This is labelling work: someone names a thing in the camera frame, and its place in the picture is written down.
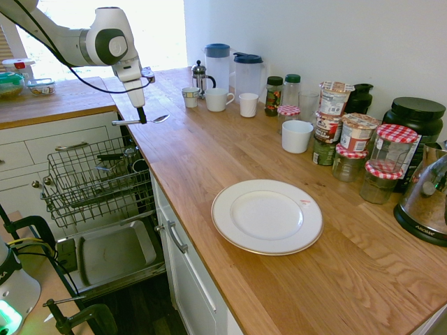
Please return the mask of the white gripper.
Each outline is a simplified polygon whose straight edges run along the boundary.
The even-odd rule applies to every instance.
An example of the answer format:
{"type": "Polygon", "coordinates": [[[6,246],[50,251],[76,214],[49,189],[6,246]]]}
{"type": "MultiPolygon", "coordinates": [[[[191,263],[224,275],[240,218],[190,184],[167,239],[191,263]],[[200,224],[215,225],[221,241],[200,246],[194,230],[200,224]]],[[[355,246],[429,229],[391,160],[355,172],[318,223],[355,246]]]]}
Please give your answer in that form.
{"type": "Polygon", "coordinates": [[[137,107],[139,122],[141,124],[146,124],[147,119],[143,109],[143,106],[145,105],[145,97],[141,79],[138,78],[135,80],[123,81],[122,84],[124,85],[132,106],[137,107]]]}

